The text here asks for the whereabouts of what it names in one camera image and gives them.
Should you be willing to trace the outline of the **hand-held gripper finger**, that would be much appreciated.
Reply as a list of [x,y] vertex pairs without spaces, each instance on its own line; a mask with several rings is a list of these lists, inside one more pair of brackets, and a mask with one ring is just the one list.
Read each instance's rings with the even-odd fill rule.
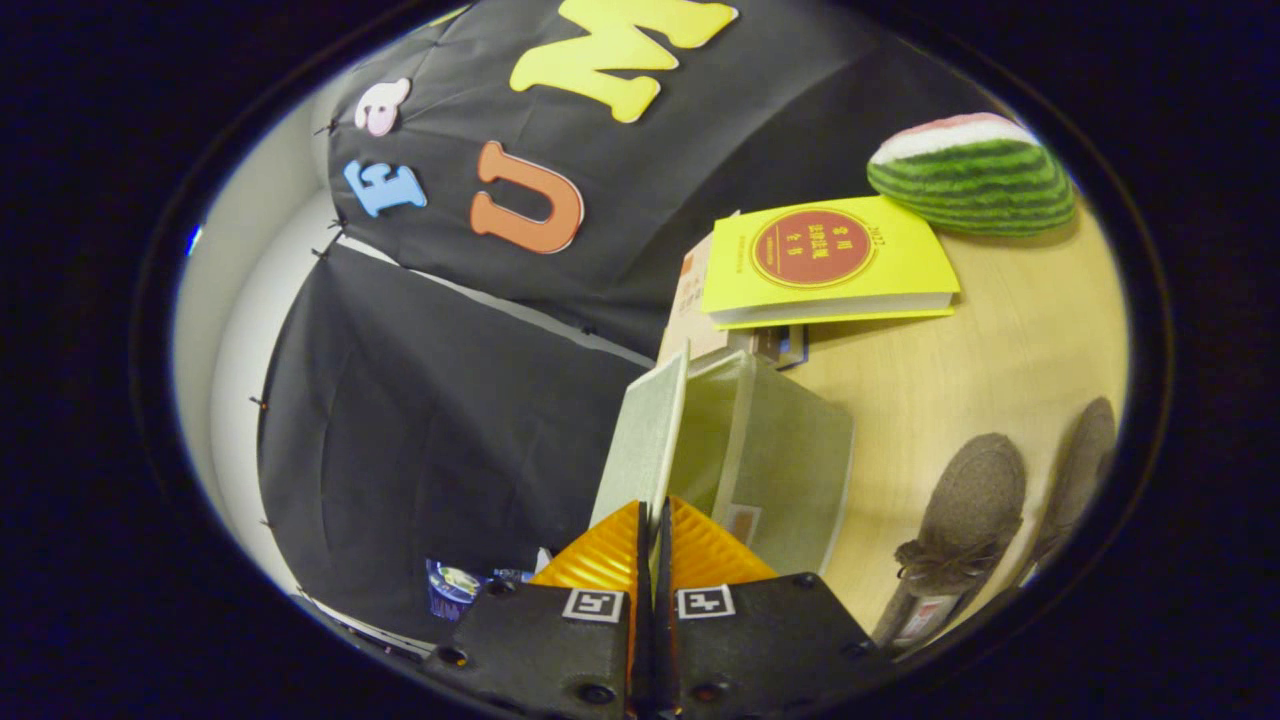
[[503,719],[639,719],[652,688],[649,507],[632,501],[529,582],[497,579],[422,674]]
[[691,503],[667,498],[655,692],[672,719],[809,719],[884,684],[888,655],[814,571],[782,574]]

